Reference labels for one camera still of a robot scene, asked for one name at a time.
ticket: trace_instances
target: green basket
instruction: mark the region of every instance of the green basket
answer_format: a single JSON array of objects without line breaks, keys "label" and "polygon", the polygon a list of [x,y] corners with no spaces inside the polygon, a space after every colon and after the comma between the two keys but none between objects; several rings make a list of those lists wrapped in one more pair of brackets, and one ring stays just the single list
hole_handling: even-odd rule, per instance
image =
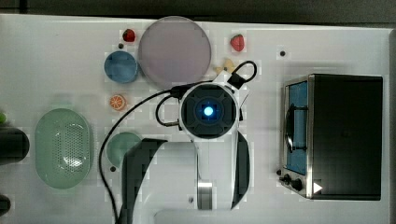
[{"label": "green basket", "polygon": [[92,167],[93,151],[88,122],[70,109],[54,109],[35,128],[35,169],[56,189],[77,185]]}]

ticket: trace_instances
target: blue bowl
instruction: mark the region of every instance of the blue bowl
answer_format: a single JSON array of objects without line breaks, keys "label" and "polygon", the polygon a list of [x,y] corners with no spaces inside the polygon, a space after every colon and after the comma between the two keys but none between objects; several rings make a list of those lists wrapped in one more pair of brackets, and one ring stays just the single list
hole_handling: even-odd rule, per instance
[{"label": "blue bowl", "polygon": [[137,78],[137,62],[130,53],[115,51],[106,58],[105,72],[115,82],[132,82]]}]

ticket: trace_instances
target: black toaster oven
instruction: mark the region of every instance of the black toaster oven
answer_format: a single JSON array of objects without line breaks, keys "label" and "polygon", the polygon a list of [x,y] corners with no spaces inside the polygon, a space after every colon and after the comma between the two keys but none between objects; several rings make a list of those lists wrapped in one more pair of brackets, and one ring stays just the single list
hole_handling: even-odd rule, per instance
[{"label": "black toaster oven", "polygon": [[282,185],[308,199],[380,200],[382,98],[382,77],[286,83]]}]

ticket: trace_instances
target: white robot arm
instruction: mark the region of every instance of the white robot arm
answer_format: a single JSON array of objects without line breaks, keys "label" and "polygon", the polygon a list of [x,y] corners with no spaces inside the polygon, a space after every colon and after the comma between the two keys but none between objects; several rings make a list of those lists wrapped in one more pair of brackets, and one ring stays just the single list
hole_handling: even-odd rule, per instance
[{"label": "white robot arm", "polygon": [[190,143],[144,139],[127,152],[121,224],[153,224],[162,210],[231,210],[239,203],[250,172],[248,143],[237,130],[248,87],[233,77],[224,71],[181,97],[178,124]]}]

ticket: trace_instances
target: blue light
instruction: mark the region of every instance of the blue light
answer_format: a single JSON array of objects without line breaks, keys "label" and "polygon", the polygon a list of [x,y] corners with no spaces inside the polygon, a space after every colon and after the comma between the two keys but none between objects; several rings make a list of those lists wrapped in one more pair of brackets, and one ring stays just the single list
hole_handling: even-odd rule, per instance
[{"label": "blue light", "polygon": [[213,114],[213,108],[208,106],[207,108],[204,109],[204,114],[207,116],[211,116]]}]

